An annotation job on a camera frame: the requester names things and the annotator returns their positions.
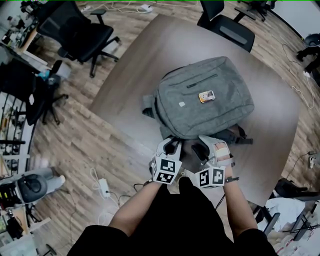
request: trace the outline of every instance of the dark table top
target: dark table top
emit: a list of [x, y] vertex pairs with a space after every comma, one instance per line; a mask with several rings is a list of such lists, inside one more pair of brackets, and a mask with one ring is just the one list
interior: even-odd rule
[[230, 150], [244, 196], [263, 206], [288, 159], [300, 101], [273, 69], [220, 35], [188, 21], [158, 15], [123, 54], [90, 110], [156, 150], [162, 141], [159, 125], [142, 114], [142, 97], [152, 94], [169, 71], [218, 56], [234, 63], [253, 98], [253, 113], [239, 124], [254, 144], [235, 145]]

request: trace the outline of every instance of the backpack zipper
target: backpack zipper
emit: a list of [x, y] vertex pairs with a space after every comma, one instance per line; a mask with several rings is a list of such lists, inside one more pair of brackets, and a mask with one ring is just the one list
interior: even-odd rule
[[188, 85], [188, 86], [186, 86], [186, 87], [187, 87], [188, 89], [189, 89], [189, 88], [192, 88], [192, 87], [194, 87], [194, 86], [202, 83], [202, 82], [205, 81], [205, 80], [208, 80], [208, 79], [210, 79], [210, 78], [215, 78], [215, 77], [217, 77], [217, 76], [218, 76], [217, 74], [213, 74], [213, 75], [211, 75], [211, 76], [209, 76], [209, 77], [207, 77], [207, 78], [205, 78], [205, 79], [203, 79], [203, 80], [201, 80], [201, 81], [195, 82], [195, 83], [190, 84], [190, 85]]

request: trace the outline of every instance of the black shirt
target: black shirt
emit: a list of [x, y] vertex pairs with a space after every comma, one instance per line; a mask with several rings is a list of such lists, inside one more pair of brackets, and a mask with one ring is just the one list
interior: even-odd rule
[[108, 252], [193, 252], [211, 255], [277, 255], [266, 235], [258, 229], [240, 234], [234, 243], [212, 203], [188, 178], [179, 181], [180, 194], [163, 185], [135, 232], [107, 226], [88, 226], [68, 256], [107, 255]]

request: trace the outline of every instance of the small tag on backpack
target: small tag on backpack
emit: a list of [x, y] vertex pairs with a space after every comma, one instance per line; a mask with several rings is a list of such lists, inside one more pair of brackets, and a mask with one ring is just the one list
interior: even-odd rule
[[215, 98], [216, 98], [215, 94], [212, 90], [199, 93], [199, 99], [200, 99], [201, 103], [213, 101]]

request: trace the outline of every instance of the hand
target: hand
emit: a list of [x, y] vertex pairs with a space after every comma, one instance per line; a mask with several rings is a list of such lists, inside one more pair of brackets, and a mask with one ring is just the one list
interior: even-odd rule
[[[223, 149], [226, 147], [226, 145], [224, 143], [216, 143], [215, 145], [215, 150], [220, 150], [220, 149]], [[222, 160], [226, 160], [226, 159], [229, 159], [230, 158], [230, 155], [224, 155], [222, 157], [218, 157], [217, 160], [218, 161], [222, 161]], [[232, 167], [231, 167], [231, 164], [227, 165], [225, 167], [225, 178], [228, 178], [228, 177], [232, 177], [233, 176], [233, 171], [232, 171]]]

